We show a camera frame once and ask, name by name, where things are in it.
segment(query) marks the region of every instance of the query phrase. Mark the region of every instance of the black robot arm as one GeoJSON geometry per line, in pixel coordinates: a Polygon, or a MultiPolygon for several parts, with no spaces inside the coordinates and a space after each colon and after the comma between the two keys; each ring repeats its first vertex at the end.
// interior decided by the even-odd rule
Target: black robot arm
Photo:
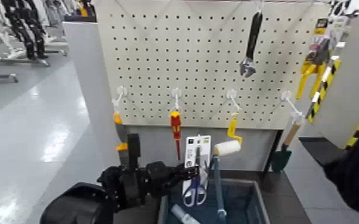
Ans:
{"type": "Polygon", "coordinates": [[[138,167],[138,134],[128,135],[129,163],[110,166],[97,182],[77,183],[52,201],[41,217],[41,224],[112,224],[113,215],[121,210],[142,206],[146,195],[167,195],[181,181],[199,174],[197,167],[166,167],[163,162],[138,167]]]}

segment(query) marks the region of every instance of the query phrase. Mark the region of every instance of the red screwdriver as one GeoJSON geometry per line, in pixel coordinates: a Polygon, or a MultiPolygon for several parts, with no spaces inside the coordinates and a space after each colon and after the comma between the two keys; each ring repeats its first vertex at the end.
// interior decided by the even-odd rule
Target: red screwdriver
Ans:
{"type": "Polygon", "coordinates": [[[181,119],[180,119],[180,112],[177,110],[171,112],[171,127],[172,127],[172,134],[174,136],[175,144],[177,145],[177,158],[178,162],[181,161],[181,149],[180,149],[180,140],[181,140],[181,119]]]}

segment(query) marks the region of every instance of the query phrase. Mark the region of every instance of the pegboard hook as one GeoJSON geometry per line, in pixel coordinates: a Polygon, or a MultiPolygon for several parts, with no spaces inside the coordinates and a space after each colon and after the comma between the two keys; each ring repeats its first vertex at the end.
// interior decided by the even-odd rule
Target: pegboard hook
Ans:
{"type": "Polygon", "coordinates": [[[119,86],[117,88],[117,94],[118,94],[118,99],[112,99],[112,103],[113,103],[115,109],[118,108],[121,98],[123,96],[126,97],[128,95],[128,90],[124,86],[119,86]]]}
{"type": "Polygon", "coordinates": [[[238,114],[238,112],[239,112],[240,110],[242,110],[242,108],[241,108],[241,107],[238,105],[238,103],[235,101],[235,97],[237,97],[237,91],[235,91],[234,89],[231,89],[231,90],[227,91],[226,97],[227,97],[228,100],[229,100],[229,99],[232,100],[232,102],[233,102],[235,108],[237,109],[236,114],[238,114]]]}
{"type": "Polygon", "coordinates": [[[291,112],[291,116],[293,117],[294,120],[299,120],[302,119],[304,117],[303,113],[301,111],[299,111],[295,105],[291,102],[290,98],[291,98],[291,91],[284,91],[281,94],[280,99],[283,102],[288,102],[288,104],[292,107],[293,112],[291,112]]]}
{"type": "Polygon", "coordinates": [[[260,0],[260,5],[258,5],[258,12],[259,13],[262,13],[264,2],[265,2],[265,0],[260,0]]]}
{"type": "Polygon", "coordinates": [[[174,104],[174,107],[171,108],[169,116],[170,116],[171,112],[174,110],[181,112],[181,107],[178,103],[178,98],[181,97],[181,95],[182,95],[182,91],[178,87],[171,91],[171,96],[174,98],[175,104],[174,104]]]}

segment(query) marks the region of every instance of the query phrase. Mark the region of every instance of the blue bin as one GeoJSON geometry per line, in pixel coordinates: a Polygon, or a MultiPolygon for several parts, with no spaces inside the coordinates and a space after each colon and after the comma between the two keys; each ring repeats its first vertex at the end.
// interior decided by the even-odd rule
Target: blue bin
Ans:
{"type": "MultiPolygon", "coordinates": [[[[259,186],[255,181],[221,179],[227,224],[270,224],[259,186]]],[[[180,224],[171,207],[179,205],[201,224],[220,224],[217,216],[216,188],[209,181],[208,197],[200,206],[186,207],[182,201],[182,184],[162,198],[158,224],[180,224]]]]}

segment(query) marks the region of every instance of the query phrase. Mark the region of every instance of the pegboard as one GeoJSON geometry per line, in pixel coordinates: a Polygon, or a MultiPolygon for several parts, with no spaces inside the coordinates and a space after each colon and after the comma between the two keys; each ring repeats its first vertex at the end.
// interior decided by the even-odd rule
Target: pegboard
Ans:
{"type": "Polygon", "coordinates": [[[283,129],[291,108],[280,101],[296,91],[301,65],[326,4],[267,2],[255,50],[257,72],[244,78],[256,2],[108,1],[96,5],[112,98],[128,89],[119,111],[126,125],[168,126],[171,90],[182,90],[183,126],[227,127],[235,111],[228,90],[243,109],[237,127],[283,129]]]}

